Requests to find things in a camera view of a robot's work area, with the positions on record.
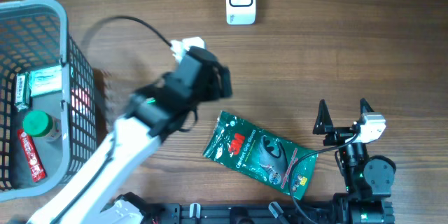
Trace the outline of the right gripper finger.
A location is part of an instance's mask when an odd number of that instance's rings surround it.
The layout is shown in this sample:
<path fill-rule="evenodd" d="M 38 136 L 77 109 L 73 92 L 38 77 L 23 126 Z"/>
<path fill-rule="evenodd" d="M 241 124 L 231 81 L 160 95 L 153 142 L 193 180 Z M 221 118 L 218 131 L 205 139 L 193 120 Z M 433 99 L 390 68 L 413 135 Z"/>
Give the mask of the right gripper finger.
<path fill-rule="evenodd" d="M 334 125 L 326 101 L 322 99 L 319 102 L 318 115 L 314 124 L 313 134 L 329 134 L 334 132 Z"/>
<path fill-rule="evenodd" d="M 368 101 L 365 98 L 360 100 L 360 114 L 364 113 L 373 113 L 373 108 L 369 105 Z"/>

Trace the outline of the green 3M gloves package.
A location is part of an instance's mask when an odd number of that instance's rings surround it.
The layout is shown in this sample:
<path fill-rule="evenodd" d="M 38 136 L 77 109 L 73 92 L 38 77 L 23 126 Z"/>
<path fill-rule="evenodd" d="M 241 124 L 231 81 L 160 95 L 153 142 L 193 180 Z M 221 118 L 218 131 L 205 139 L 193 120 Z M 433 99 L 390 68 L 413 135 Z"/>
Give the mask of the green 3M gloves package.
<path fill-rule="evenodd" d="M 293 164 L 311 149 L 281 138 L 222 111 L 203 156 L 301 200 L 314 174 L 317 156 Z"/>

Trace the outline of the teal wet wipes pack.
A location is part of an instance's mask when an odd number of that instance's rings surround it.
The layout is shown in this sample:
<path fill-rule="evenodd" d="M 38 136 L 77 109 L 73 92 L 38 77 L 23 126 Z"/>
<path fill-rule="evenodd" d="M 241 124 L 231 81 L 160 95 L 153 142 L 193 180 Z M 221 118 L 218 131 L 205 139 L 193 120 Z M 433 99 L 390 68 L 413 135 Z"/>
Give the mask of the teal wet wipes pack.
<path fill-rule="evenodd" d="M 32 97 L 62 90 L 62 67 L 60 65 L 31 71 L 29 77 Z"/>

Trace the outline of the green lid jar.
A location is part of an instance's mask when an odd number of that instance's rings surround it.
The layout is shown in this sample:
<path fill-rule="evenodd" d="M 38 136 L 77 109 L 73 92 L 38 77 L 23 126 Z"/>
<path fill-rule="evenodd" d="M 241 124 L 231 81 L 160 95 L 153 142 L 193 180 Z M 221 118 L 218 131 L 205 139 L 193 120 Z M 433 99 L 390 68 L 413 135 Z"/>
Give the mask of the green lid jar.
<path fill-rule="evenodd" d="M 45 141 L 55 141 L 62 135 L 60 119 L 45 111 L 30 111 L 22 122 L 23 130 L 33 138 Z"/>

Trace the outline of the green white gum box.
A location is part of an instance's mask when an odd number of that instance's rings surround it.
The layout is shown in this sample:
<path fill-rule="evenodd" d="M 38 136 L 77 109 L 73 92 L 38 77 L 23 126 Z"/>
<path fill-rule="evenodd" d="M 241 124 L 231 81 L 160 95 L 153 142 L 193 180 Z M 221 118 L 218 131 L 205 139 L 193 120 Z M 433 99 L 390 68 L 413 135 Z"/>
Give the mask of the green white gum box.
<path fill-rule="evenodd" d="M 18 111 L 27 110 L 31 105 L 31 86 L 28 72 L 19 73 L 16 76 L 15 107 Z"/>

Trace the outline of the red Nescafe coffee stick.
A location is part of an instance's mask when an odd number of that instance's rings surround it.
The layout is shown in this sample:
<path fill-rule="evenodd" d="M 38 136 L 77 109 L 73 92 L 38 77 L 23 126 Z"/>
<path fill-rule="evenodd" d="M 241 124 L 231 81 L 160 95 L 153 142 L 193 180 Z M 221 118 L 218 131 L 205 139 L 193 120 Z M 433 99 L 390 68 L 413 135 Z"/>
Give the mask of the red Nescafe coffee stick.
<path fill-rule="evenodd" d="M 17 131 L 20 144 L 27 159 L 27 164 L 31 172 L 32 181 L 37 183 L 46 177 L 46 171 L 40 160 L 34 141 L 23 129 Z"/>

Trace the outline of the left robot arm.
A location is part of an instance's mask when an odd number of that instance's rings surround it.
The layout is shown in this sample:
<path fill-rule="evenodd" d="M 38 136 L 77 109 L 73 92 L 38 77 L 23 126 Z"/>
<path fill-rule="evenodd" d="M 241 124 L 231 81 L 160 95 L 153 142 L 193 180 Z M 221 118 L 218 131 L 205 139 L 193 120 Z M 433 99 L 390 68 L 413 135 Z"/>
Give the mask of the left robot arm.
<path fill-rule="evenodd" d="M 208 50 L 191 47 L 173 72 L 135 90 L 125 112 L 76 175 L 30 223 L 100 223 L 103 210 L 130 174 L 172 133 L 185 131 L 202 102 L 232 96 L 230 70 Z"/>

